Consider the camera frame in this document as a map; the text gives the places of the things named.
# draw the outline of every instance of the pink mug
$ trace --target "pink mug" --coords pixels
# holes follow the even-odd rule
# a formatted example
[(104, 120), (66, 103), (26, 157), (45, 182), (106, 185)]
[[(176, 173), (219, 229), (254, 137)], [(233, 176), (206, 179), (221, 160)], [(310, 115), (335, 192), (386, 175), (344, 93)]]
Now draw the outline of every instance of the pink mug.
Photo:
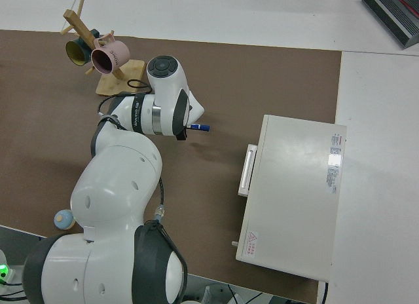
[[(100, 45), (99, 40), (108, 39), (108, 43)], [(114, 72), (130, 60), (130, 50), (121, 41), (116, 41), (112, 34), (94, 39), (95, 49), (92, 52), (93, 66), (101, 73)]]

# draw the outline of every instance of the white table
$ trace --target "white table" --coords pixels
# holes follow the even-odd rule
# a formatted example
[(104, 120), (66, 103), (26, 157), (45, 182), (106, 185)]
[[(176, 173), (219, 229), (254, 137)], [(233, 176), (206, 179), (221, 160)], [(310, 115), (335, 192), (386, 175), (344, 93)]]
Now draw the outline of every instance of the white table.
[[(0, 29), (60, 31), (72, 2), (1, 0)], [(82, 19), (117, 35), (343, 50), (328, 303), (417, 302), (419, 45), (402, 50), (361, 0), (86, 0)]]

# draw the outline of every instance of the brown mat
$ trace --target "brown mat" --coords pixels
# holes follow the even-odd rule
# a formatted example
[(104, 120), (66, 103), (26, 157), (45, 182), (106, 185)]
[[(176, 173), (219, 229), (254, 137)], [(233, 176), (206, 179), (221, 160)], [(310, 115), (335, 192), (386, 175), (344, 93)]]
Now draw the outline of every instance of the brown mat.
[[(0, 224), (59, 233), (54, 214), (90, 160), (100, 75), (65, 54), (72, 35), (0, 31)], [(121, 38), (133, 59), (179, 59), (209, 133), (152, 137), (163, 158), (165, 227), (189, 272), (315, 303), (317, 282), (235, 260), (246, 199), (237, 195), (248, 143), (264, 114), (333, 123), (340, 52)], [(146, 219), (158, 204), (156, 192)], [(72, 232), (80, 231), (76, 227)]]

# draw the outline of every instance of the mug handle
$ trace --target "mug handle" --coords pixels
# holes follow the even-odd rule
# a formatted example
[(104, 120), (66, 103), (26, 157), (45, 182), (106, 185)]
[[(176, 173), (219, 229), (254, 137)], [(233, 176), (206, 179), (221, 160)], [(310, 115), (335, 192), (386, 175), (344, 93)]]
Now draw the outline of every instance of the mug handle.
[(96, 39), (94, 39), (94, 41), (93, 41), (94, 47), (95, 48), (101, 48), (101, 46), (99, 44), (99, 40), (104, 40), (107, 37), (111, 40), (111, 42), (115, 42), (115, 38), (114, 38), (113, 34), (112, 33), (108, 33), (108, 34), (105, 34), (102, 37), (97, 37)]

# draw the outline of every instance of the label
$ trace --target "label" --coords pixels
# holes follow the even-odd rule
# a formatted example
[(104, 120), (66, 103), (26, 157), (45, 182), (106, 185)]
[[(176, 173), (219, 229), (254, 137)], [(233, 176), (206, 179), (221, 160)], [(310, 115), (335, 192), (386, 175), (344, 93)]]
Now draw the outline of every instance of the label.
[(247, 233), (245, 256), (255, 258), (258, 232), (249, 231)]
[(342, 143), (343, 137), (340, 134), (334, 134), (331, 137), (330, 154), (327, 163), (327, 192), (336, 194), (339, 186), (339, 170), (342, 166)]

